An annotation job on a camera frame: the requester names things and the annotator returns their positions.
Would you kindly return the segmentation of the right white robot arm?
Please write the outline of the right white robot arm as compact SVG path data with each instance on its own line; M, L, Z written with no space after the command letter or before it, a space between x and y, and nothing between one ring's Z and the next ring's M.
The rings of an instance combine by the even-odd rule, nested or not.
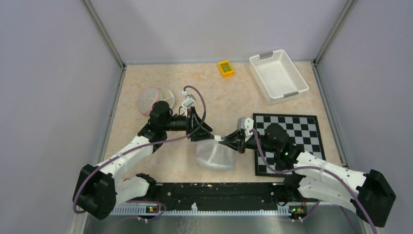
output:
M357 214L375 227L383 228L396 200L385 176L374 169L368 173L337 166L290 142L287 131L277 123L260 135L254 128L239 128L219 142L239 153L257 151L261 157L273 153L277 174L286 174L286 196L327 201Z

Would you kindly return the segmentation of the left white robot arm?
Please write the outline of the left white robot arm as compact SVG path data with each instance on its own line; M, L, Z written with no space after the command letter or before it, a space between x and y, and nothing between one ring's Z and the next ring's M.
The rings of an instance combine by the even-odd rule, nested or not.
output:
M167 139L168 131L184 131L186 135ZM191 141L221 140L197 116L194 107L189 116L173 115L166 101L153 104L150 118L132 141L109 159L93 166L85 165L79 174L73 196L76 214L89 213L105 219L114 207L132 198L151 201L156 196L156 181L146 174L138 174L129 181L120 179L135 164L155 153L163 144L189 138Z

